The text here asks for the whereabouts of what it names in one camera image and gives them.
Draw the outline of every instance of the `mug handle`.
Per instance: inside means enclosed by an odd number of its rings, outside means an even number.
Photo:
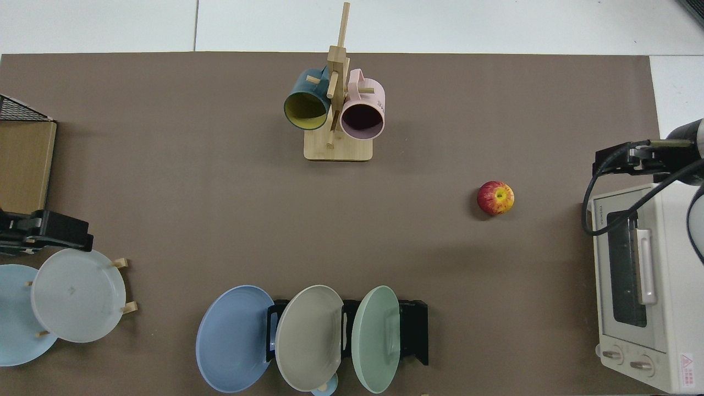
[[[362,69],[354,69],[350,72],[350,81],[347,84],[347,92],[350,94],[350,99],[352,100],[362,100],[359,95],[359,83],[364,82],[364,75],[362,74]]]

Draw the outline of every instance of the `red apple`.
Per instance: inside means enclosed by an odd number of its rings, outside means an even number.
[[[477,193],[477,203],[488,214],[506,213],[513,207],[513,190],[504,182],[486,182]]]

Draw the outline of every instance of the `green plate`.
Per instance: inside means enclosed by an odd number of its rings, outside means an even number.
[[[359,381],[372,393],[384,392],[401,358],[401,316],[396,294],[379,286],[362,299],[352,325],[352,362]]]

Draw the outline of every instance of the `white toaster oven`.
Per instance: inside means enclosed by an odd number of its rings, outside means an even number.
[[[597,230],[656,185],[590,201]],[[689,242],[696,187],[675,182],[594,237],[601,363],[669,393],[704,392],[704,264]]]

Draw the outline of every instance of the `light blue plate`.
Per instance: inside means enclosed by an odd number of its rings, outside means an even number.
[[[0,266],[0,366],[17,366],[45,353],[56,341],[54,334],[37,338],[44,328],[34,316],[30,297],[37,270],[18,264]]]
[[[269,367],[266,314],[274,304],[256,286],[226,291],[208,308],[196,337],[196,361],[206,382],[224,393],[252,386]]]

